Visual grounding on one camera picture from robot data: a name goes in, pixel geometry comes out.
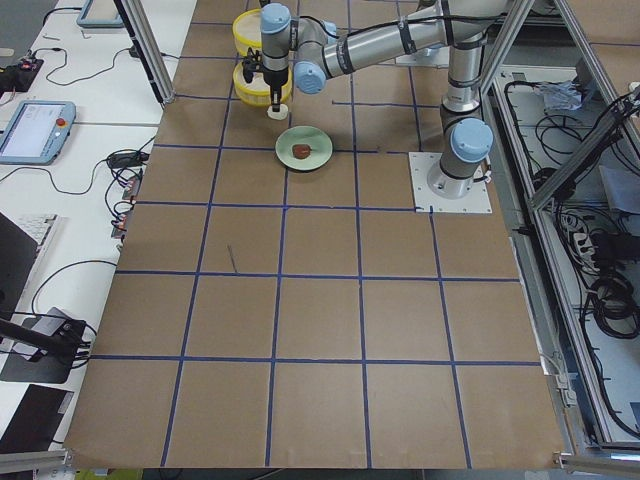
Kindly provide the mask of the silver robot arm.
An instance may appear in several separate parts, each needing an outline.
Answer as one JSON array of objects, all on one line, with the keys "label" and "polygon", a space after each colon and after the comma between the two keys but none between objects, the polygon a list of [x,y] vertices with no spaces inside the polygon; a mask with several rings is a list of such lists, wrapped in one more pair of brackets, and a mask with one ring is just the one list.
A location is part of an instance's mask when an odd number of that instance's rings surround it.
[{"label": "silver robot arm", "polygon": [[264,1],[261,44],[242,60],[246,82],[261,75],[269,89],[272,118],[281,115],[283,87],[292,81],[305,94],[318,94],[328,80],[367,67],[416,56],[448,52],[448,86],[440,115],[444,151],[427,175],[441,198],[466,196],[494,136],[481,119],[481,76],[487,29],[501,17],[505,1],[432,1],[396,19],[340,34],[334,24],[293,15],[281,3]]}]

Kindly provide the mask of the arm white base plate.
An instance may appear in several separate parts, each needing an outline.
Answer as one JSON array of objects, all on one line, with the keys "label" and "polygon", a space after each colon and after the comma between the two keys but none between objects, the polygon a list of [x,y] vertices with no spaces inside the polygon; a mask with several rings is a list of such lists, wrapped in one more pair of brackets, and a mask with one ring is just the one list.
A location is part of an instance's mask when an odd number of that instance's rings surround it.
[{"label": "arm white base plate", "polygon": [[471,178],[458,180],[441,170],[440,152],[409,152],[414,208],[421,213],[491,214],[482,166]]},{"label": "arm white base plate", "polygon": [[397,57],[395,63],[400,66],[447,68],[449,66],[449,48],[424,48],[415,53]]}]

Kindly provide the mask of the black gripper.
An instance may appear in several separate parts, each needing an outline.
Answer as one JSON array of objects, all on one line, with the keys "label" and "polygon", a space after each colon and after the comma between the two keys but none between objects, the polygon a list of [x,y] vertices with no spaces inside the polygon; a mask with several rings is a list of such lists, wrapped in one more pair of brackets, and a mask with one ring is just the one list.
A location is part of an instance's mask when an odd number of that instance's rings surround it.
[{"label": "black gripper", "polygon": [[271,68],[267,65],[259,50],[248,48],[242,60],[242,75],[247,83],[253,81],[254,75],[260,73],[263,80],[269,86],[269,98],[271,107],[281,105],[281,90],[289,79],[289,66]]}]

